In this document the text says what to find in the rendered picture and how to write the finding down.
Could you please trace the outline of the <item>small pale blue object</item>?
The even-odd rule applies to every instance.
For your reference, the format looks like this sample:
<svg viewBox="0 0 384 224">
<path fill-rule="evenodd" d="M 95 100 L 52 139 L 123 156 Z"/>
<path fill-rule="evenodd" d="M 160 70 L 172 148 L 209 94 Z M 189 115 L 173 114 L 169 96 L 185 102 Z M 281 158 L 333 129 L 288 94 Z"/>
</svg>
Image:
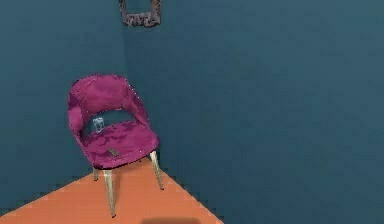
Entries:
<svg viewBox="0 0 384 224">
<path fill-rule="evenodd" d="M 93 125 L 95 127 L 95 132 L 100 133 L 105 128 L 104 119 L 102 117 L 94 118 Z"/>
</svg>

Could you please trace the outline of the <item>dark framed wall picture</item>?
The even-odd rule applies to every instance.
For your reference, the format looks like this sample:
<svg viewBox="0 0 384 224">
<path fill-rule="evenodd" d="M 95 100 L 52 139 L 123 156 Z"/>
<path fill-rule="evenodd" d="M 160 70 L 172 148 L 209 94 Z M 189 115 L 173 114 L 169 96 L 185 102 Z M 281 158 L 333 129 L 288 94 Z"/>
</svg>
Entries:
<svg viewBox="0 0 384 224">
<path fill-rule="evenodd" d="M 126 0 L 118 0 L 122 23 L 129 27 L 143 26 L 152 28 L 161 24 L 161 0 L 150 0 L 149 12 L 129 13 L 126 8 Z"/>
</svg>

